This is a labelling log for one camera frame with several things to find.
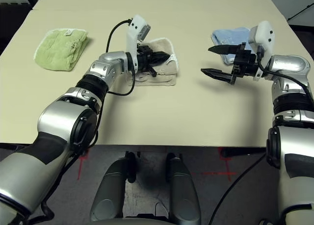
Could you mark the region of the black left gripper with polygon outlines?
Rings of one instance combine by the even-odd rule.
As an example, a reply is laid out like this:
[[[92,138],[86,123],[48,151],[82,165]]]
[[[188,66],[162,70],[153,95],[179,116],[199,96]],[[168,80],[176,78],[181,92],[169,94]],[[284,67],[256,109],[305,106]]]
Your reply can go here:
[[[148,45],[137,45],[138,73],[148,72],[152,77],[157,76],[153,66],[165,63],[170,54],[164,51],[153,51]]]

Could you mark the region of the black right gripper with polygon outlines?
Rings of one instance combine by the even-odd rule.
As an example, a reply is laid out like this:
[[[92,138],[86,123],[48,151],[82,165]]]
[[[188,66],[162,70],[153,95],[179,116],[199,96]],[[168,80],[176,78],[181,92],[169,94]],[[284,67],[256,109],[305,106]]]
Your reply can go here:
[[[215,45],[208,48],[208,51],[219,55],[235,54],[233,69],[231,74],[213,68],[201,69],[201,72],[213,79],[220,80],[231,85],[235,84],[238,77],[254,77],[258,71],[258,65],[255,62],[257,56],[251,53],[251,50],[246,50],[245,46],[246,43],[243,42],[239,45]]]

